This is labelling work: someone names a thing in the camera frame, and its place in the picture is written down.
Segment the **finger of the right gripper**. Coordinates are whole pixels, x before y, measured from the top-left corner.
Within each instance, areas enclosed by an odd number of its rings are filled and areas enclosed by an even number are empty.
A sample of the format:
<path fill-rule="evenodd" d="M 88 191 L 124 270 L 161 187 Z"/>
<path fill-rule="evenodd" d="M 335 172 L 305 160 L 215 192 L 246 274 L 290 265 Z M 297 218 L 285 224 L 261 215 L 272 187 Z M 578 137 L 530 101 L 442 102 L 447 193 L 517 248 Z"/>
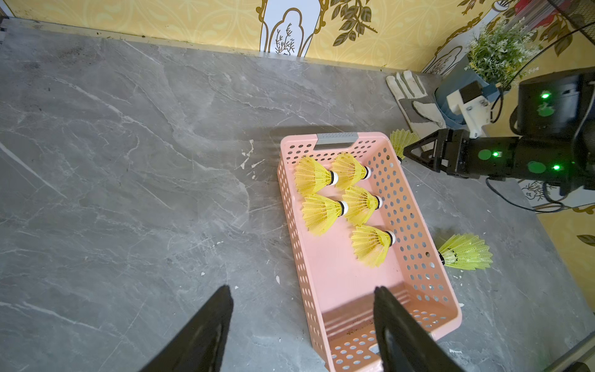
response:
<path fill-rule="evenodd" d="M 402 146 L 404 157 L 411 159 L 418 157 L 425 161 L 436 160 L 435 151 L 438 134 L 438 130 L 423 137 L 413 132 L 407 133 Z"/>
<path fill-rule="evenodd" d="M 416 155 L 415 153 L 405 151 L 404 156 L 431 171 L 439 171 L 439 163 L 436 162 L 431 152 L 422 152 L 420 155 Z"/>

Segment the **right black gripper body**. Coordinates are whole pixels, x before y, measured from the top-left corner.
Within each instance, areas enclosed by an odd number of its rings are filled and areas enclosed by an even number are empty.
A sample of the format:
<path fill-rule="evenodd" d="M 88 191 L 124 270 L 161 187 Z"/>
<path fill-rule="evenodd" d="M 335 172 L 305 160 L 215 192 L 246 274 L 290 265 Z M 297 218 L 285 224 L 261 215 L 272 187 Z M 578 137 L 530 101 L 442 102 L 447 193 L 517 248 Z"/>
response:
<path fill-rule="evenodd" d="M 439 130 L 432 153 L 432 170 L 458 178 L 511 177 L 518 136 L 478 137 L 466 130 Z"/>

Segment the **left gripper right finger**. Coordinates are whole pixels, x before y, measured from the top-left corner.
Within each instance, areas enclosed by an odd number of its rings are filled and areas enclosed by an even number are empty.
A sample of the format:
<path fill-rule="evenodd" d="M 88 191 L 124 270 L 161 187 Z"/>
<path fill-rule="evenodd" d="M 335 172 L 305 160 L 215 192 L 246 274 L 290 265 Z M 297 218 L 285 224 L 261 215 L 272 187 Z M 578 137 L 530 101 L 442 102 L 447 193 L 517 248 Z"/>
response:
<path fill-rule="evenodd" d="M 373 321 L 385 371 L 461 371 L 388 288 L 374 290 Z"/>

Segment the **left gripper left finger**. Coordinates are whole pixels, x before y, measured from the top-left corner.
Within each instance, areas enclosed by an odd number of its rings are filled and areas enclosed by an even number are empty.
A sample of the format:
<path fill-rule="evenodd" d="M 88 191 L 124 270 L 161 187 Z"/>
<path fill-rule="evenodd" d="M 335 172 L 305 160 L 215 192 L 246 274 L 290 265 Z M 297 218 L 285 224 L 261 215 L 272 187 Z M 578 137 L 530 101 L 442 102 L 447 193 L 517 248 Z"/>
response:
<path fill-rule="evenodd" d="M 221 286 L 141 371 L 219 371 L 233 306 L 230 287 Z"/>

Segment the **pink perforated storage basket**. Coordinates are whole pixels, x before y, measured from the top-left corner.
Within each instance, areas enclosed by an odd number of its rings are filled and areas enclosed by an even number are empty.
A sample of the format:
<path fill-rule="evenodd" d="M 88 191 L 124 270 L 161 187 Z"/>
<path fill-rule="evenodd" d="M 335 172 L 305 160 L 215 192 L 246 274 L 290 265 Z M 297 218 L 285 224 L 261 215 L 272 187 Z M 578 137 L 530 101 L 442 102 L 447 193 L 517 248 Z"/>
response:
<path fill-rule="evenodd" d="M 315 235 L 303 217 L 295 169 L 306 158 L 330 168 L 343 153 L 366 169 L 359 187 L 371 216 L 354 224 L 338 215 L 324 234 Z M 328 370 L 381 370 L 373 322 L 373 293 L 380 286 L 432 339 L 460 327 L 460 305 L 398 156 L 383 133 L 286 136 L 277 176 L 311 344 Z"/>

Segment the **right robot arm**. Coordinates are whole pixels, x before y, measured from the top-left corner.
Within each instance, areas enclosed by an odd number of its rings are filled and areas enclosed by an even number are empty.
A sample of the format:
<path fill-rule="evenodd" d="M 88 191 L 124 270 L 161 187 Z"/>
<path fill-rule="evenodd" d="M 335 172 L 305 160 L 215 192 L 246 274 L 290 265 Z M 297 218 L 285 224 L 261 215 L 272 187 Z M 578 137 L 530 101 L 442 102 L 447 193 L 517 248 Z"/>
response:
<path fill-rule="evenodd" d="M 594 188 L 594 69 L 524 80 L 511 114 L 514 136 L 475 137 L 442 129 L 405 147 L 404 156 L 458 178 L 517 178 L 558 186 L 562 196 Z"/>

